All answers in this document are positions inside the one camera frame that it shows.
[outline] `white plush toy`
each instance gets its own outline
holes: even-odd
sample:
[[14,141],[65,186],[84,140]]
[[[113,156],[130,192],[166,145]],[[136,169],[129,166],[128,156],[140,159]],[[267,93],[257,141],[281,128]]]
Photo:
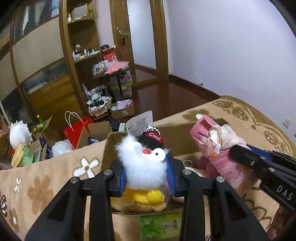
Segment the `white plush toy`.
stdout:
[[28,125],[24,124],[22,120],[10,125],[9,141],[14,150],[21,144],[28,146],[31,143],[31,137],[32,133],[30,133]]

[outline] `small table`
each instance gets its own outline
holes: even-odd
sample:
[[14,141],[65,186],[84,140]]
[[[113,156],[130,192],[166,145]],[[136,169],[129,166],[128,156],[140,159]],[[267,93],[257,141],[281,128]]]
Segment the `small table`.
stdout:
[[99,79],[99,78],[104,78],[104,77],[107,77],[108,81],[110,81],[110,77],[111,76],[116,76],[117,78],[117,83],[118,83],[118,88],[119,88],[119,93],[120,93],[120,96],[121,96],[121,99],[123,100],[124,97],[123,97],[123,92],[122,92],[122,87],[121,87],[121,83],[120,83],[120,75],[121,74],[125,74],[127,71],[129,71],[130,68],[127,68],[127,69],[124,69],[124,70],[119,70],[117,72],[114,72],[112,74],[97,74],[95,75],[94,77],[92,77],[92,79]]

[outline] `plastic bag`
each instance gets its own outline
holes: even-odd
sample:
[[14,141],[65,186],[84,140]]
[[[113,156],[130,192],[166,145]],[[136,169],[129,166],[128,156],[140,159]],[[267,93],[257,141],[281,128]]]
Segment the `plastic bag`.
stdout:
[[205,115],[194,125],[190,135],[203,154],[193,167],[206,170],[207,178],[224,177],[239,195],[258,181],[253,170],[230,158],[230,147],[238,144],[248,148],[230,125],[219,126]]

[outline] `door handle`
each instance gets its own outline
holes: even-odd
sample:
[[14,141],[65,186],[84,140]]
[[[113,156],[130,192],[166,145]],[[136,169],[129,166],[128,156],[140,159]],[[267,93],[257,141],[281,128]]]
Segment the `door handle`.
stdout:
[[129,36],[129,33],[122,33],[122,31],[121,30],[119,30],[119,34],[120,34],[120,36],[121,37],[128,37]]
[[121,45],[125,46],[126,45],[126,38],[130,36],[129,33],[122,33],[121,30],[119,30],[119,35],[120,35],[120,39],[121,39]]

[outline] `yellow plush body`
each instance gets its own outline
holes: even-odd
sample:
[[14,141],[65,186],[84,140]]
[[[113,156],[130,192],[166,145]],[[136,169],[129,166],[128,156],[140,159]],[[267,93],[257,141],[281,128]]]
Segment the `yellow plush body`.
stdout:
[[160,212],[166,208],[164,194],[158,190],[133,190],[126,188],[120,198],[111,198],[111,206],[118,211],[126,212]]

